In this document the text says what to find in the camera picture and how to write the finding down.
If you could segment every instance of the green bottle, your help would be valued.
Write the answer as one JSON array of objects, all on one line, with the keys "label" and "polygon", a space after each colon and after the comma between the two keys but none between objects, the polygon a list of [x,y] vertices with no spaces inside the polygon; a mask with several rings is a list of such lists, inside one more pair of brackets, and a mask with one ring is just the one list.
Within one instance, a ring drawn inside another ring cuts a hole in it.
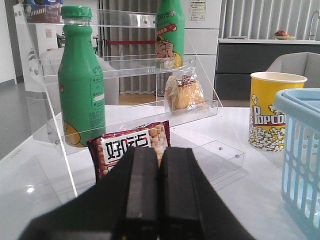
[{"label": "green bottle", "polygon": [[63,131],[67,144],[86,147],[86,141],[105,133],[105,88],[101,66],[91,43],[92,11],[62,6],[65,47],[58,71]]},{"label": "green bottle", "polygon": [[181,67],[184,55],[185,15],[180,0],[161,0],[156,13],[155,30],[157,67]]}]

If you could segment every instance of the gray floor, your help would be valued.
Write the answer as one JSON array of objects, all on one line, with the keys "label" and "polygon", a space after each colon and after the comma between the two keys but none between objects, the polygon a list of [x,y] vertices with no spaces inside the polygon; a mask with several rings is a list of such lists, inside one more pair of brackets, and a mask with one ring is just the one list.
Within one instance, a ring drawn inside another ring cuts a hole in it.
[{"label": "gray floor", "polygon": [[0,83],[0,160],[31,135],[22,79]]}]

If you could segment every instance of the snack bag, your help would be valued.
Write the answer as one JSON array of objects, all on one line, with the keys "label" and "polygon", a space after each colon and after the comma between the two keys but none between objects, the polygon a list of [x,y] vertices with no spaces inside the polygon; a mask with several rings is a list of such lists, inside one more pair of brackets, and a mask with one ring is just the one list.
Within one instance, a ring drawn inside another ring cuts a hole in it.
[{"label": "snack bag", "polygon": [[169,131],[169,121],[164,121],[89,139],[86,143],[93,160],[96,180],[116,165],[128,147],[153,148],[160,165],[166,147],[170,146]]},{"label": "snack bag", "polygon": [[62,23],[63,0],[24,0],[22,2],[28,23]]},{"label": "snack bag", "polygon": [[205,107],[206,100],[197,75],[192,71],[185,72],[181,77],[169,76],[165,85],[164,102],[172,114]]}]

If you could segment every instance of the faucet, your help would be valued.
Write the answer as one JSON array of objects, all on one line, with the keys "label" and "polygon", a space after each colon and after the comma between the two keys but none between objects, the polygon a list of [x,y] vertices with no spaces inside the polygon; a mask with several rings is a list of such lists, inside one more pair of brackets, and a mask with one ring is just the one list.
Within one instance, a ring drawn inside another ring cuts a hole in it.
[{"label": "faucet", "polygon": [[311,31],[311,28],[312,28],[312,23],[314,22],[314,16],[315,14],[318,14],[318,20],[320,19],[320,12],[318,10],[314,11],[314,13],[312,14],[312,17],[311,17],[311,21],[310,21],[310,28],[309,28],[309,40],[311,40],[311,36],[312,37],[315,37],[316,36],[316,33],[317,33],[317,30],[315,30],[315,33],[312,33]]}]

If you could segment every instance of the glossy table surface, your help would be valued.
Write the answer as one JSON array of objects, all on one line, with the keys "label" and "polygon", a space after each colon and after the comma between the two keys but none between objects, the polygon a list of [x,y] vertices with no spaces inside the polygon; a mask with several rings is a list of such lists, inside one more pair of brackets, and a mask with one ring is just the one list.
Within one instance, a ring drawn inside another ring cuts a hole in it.
[{"label": "glossy table surface", "polygon": [[[211,183],[257,240],[308,239],[281,196],[283,152],[261,151],[248,143],[249,108],[220,107],[216,116],[170,131],[196,145],[218,140],[244,152],[241,168]],[[78,194],[95,183],[88,150],[68,156],[68,166]],[[32,218],[74,197],[65,159],[48,143],[26,139],[0,161],[0,239],[17,239]]]}]

